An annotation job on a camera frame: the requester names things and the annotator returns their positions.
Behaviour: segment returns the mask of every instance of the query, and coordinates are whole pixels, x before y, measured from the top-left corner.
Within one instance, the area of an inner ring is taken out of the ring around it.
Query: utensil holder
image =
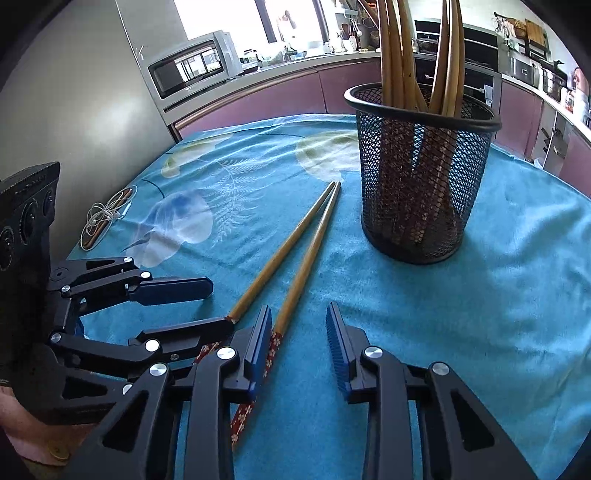
[[[428,104],[431,86],[420,87]],[[397,260],[445,260],[462,243],[501,122],[468,95],[461,118],[383,106],[381,98],[380,83],[345,92],[357,115],[363,231]]]

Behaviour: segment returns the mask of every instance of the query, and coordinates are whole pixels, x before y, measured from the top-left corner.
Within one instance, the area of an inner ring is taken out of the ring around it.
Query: cabinet door
[[[381,82],[378,61],[333,67],[321,70],[319,73],[326,113],[355,113],[355,110],[345,102],[345,92],[351,87],[364,83]]]
[[[591,197],[591,145],[574,132],[569,136],[569,147],[559,178]]]
[[[535,145],[542,100],[533,93],[503,81],[501,91],[502,129],[495,143],[519,158],[529,157]]]
[[[180,130],[182,138],[213,128],[232,127],[278,116],[326,113],[318,73],[264,88],[197,118]]]

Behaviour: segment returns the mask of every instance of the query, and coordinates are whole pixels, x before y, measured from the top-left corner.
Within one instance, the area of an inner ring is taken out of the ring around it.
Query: cutting board
[[[525,19],[525,25],[527,27],[527,36],[530,41],[536,42],[538,45],[546,48],[546,39],[544,37],[544,30],[537,23]]]

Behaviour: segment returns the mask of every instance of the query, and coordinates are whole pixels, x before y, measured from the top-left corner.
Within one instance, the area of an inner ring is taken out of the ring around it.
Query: blue tablecloth
[[[463,245],[419,267],[380,254],[362,233],[353,116],[199,133],[135,179],[127,217],[92,252],[70,257],[132,255],[156,277],[206,274],[213,296],[112,307],[84,317],[87,334],[125,343],[144,328],[227,314],[331,180],[343,182],[342,193],[239,445],[236,478],[361,477],[366,406],[347,405],[337,390],[324,326],[337,301],[346,322],[401,361],[449,363],[540,479],[556,479],[591,428],[591,204],[494,148]],[[277,313],[313,229],[239,326],[251,325],[261,304]]]

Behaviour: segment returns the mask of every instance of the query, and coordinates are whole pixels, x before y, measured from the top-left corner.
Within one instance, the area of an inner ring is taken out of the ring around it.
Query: gray wall
[[[172,144],[115,0],[73,0],[0,92],[0,178],[61,162],[54,260],[74,247],[92,203],[107,201]]]

